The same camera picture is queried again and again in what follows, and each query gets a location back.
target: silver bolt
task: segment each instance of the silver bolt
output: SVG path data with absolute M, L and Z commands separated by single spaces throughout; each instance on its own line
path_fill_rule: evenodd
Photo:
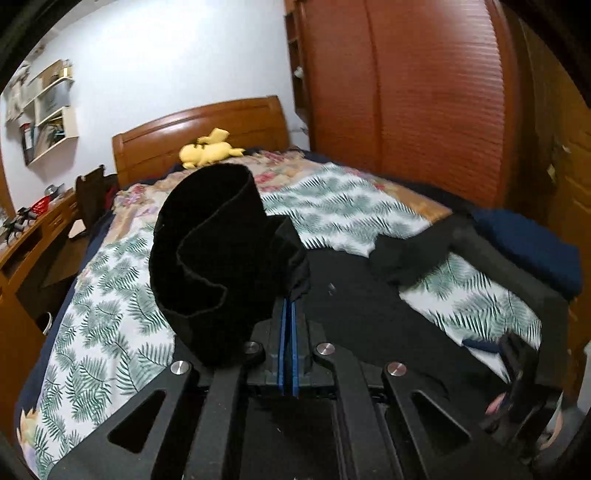
M 177 360 L 170 365 L 170 371 L 175 375 L 182 375 L 189 371 L 189 362 L 185 360 Z
M 244 344 L 244 353 L 247 355 L 253 355 L 255 353 L 258 353 L 258 351 L 261 349 L 261 346 L 253 341 L 250 342 L 246 342 Z
M 400 362 L 392 362 L 388 364 L 388 373 L 393 377 L 401 377 L 407 372 L 406 365 Z
M 316 351 L 320 355 L 332 355 L 335 352 L 335 346 L 332 343 L 319 343 L 316 347 Z

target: desk drawer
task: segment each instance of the desk drawer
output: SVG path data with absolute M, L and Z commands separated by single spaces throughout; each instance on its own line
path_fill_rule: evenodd
M 65 222 L 67 222 L 68 218 L 70 217 L 69 212 L 60 212 L 53 218 L 51 221 L 47 222 L 43 225 L 45 234 L 51 234 L 55 229 L 63 226 Z

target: stuffed animal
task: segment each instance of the stuffed animal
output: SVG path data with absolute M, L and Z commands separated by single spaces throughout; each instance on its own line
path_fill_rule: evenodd
M 199 137 L 194 144 L 185 145 L 178 152 L 183 167 L 203 167 L 228 157 L 241 157 L 243 148 L 232 148 L 224 141 L 229 134 L 225 130 L 214 128 L 208 137 Z

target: wooden bed frame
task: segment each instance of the wooden bed frame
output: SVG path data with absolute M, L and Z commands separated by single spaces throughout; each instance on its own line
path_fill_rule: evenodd
M 285 150 L 289 135 L 277 96 L 214 103 L 172 113 L 113 137 L 119 185 L 159 177 L 180 160 L 178 151 L 215 127 L 236 148 Z

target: red object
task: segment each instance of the red object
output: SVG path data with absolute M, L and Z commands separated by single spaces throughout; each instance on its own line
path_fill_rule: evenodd
M 43 197 L 41 200 L 39 200 L 35 205 L 31 207 L 31 210 L 35 212 L 37 215 L 42 215 L 49 208 L 49 198 L 49 195 Z
M 115 200 L 115 195 L 119 191 L 119 184 L 113 185 L 107 194 L 105 195 L 105 210 L 110 210 L 113 206 L 113 200 Z

